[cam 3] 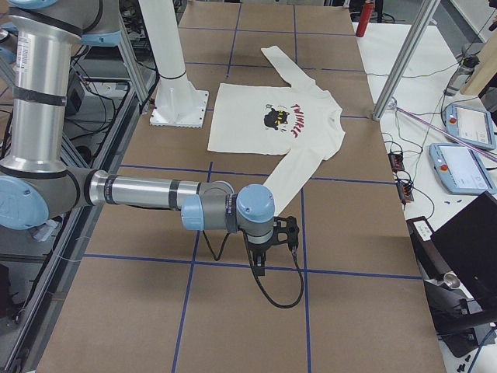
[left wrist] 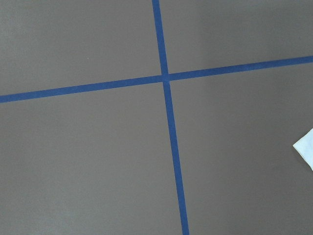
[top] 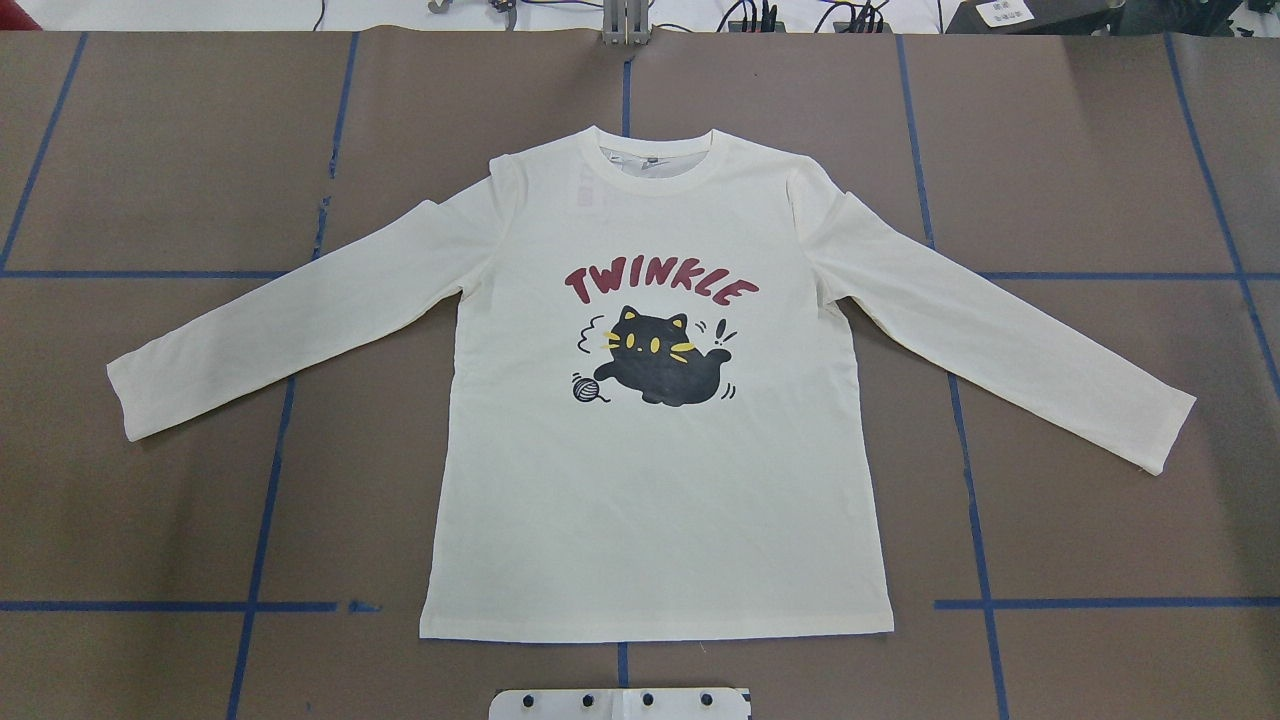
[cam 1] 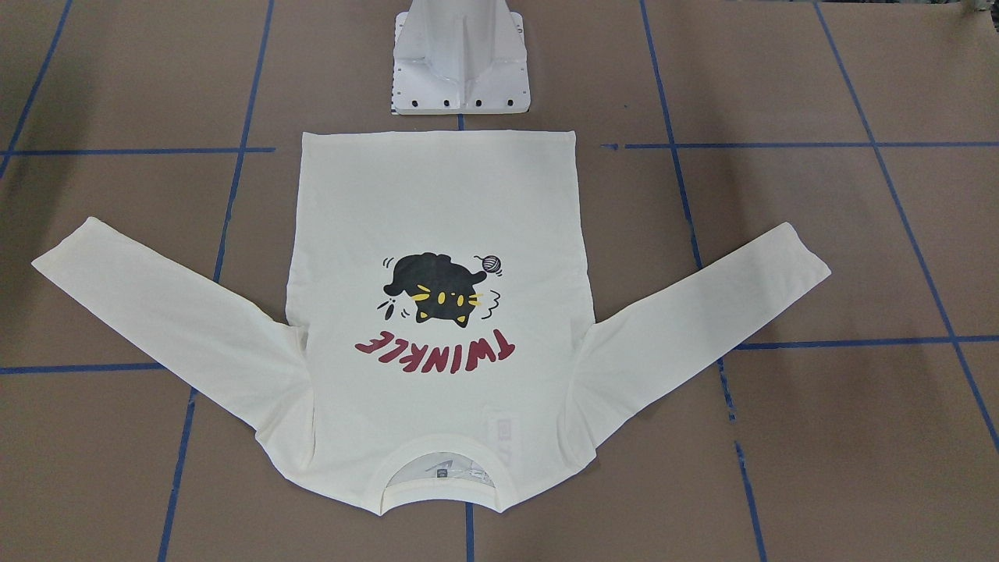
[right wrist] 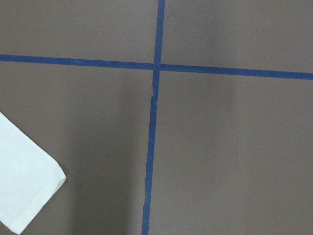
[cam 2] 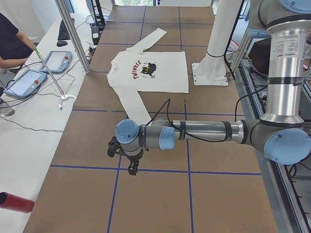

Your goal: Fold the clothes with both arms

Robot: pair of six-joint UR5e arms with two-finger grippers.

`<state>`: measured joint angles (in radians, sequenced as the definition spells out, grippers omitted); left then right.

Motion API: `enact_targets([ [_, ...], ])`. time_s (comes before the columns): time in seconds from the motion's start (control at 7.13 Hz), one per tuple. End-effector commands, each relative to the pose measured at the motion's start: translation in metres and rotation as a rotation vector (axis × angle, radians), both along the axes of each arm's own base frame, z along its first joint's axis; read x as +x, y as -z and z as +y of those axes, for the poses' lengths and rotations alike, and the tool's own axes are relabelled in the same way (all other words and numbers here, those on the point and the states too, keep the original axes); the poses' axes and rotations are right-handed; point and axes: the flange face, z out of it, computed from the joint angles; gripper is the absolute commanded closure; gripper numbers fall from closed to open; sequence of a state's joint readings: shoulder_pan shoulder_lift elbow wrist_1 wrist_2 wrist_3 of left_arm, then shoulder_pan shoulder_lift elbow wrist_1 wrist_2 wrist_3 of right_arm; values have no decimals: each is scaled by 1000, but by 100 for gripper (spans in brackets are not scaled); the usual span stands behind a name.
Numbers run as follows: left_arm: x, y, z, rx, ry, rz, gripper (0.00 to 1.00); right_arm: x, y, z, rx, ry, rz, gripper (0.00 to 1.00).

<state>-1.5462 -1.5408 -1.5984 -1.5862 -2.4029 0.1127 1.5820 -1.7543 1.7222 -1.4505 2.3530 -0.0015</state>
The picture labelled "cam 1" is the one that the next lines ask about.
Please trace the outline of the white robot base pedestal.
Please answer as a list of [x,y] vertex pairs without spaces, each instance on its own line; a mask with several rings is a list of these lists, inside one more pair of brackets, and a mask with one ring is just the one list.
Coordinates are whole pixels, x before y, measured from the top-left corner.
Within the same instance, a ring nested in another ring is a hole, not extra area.
[[531,106],[524,25],[506,1],[414,1],[396,15],[393,57],[393,114],[518,114]]

